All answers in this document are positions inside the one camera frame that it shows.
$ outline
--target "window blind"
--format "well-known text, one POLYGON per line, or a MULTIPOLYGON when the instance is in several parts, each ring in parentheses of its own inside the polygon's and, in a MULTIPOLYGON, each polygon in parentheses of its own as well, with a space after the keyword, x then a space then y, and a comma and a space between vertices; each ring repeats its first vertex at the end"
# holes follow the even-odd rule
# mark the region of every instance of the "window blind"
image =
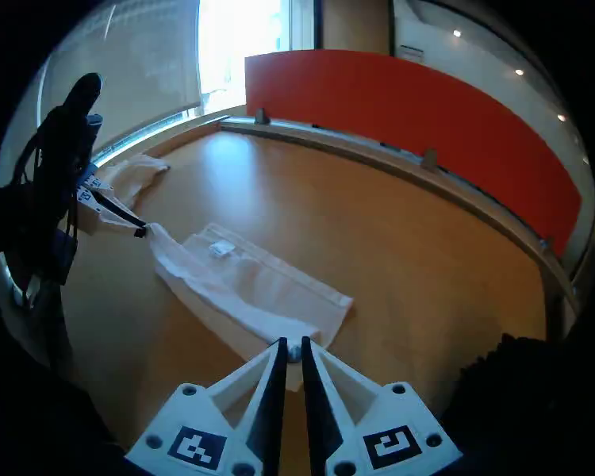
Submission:
POLYGON ((75 81, 96 71, 104 87, 92 113, 103 116, 94 149, 200 104, 198 0, 121 0, 84 19, 51 54, 42 119, 75 81))

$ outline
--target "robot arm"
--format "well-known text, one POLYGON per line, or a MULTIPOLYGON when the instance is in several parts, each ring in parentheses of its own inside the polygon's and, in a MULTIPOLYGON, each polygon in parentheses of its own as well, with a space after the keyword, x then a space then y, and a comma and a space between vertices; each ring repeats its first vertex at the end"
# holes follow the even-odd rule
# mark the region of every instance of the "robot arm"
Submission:
POLYGON ((380 386, 308 337, 297 350, 301 362, 289 363, 280 339, 208 389, 182 384, 126 458, 156 476, 278 474, 288 365, 305 378, 312 476, 425 476, 461 457, 408 383, 380 386), (224 413, 253 387, 233 427, 224 413))

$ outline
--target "white towel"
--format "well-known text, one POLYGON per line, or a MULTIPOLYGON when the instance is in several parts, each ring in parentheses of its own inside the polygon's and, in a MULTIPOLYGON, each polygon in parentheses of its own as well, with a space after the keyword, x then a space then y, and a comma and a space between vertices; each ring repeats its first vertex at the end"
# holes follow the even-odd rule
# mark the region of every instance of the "white towel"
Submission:
POLYGON ((149 186, 157 174, 169 170, 170 165, 165 160, 139 154, 103 167, 98 177, 114 188, 117 200, 132 209, 139 192, 149 186))
MULTIPOLYGON (((299 343, 309 336, 327 347, 352 304, 350 297, 215 224, 183 245, 151 224, 148 239, 159 276, 246 360, 280 337, 299 343)), ((298 391, 301 382, 301 363, 290 364, 286 388, 298 391)))

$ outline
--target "wooden table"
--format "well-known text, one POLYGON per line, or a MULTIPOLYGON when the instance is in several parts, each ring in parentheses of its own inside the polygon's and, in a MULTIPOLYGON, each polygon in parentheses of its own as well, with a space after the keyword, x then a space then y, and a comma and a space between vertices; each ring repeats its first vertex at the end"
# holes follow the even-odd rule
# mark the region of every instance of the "wooden table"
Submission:
MULTIPOLYGON (((503 332, 544 337, 537 266, 477 218, 400 178, 295 144, 218 132, 164 157, 136 211, 178 241, 215 222, 355 298, 330 351, 435 413, 503 332)), ((130 447, 176 386, 243 364, 153 271, 146 240, 80 236, 63 292, 83 385, 130 447)), ((308 474, 302 393, 288 393, 282 473, 308 474)))

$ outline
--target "red partition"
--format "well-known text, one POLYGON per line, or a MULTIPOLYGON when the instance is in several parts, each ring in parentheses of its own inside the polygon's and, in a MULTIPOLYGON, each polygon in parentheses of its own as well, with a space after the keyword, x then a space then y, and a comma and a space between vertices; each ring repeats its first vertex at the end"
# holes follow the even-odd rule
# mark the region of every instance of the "red partition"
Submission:
POLYGON ((552 238, 561 255, 581 198, 555 154, 482 91, 390 56, 311 50, 245 61, 247 112, 317 124, 422 155, 479 186, 552 238))

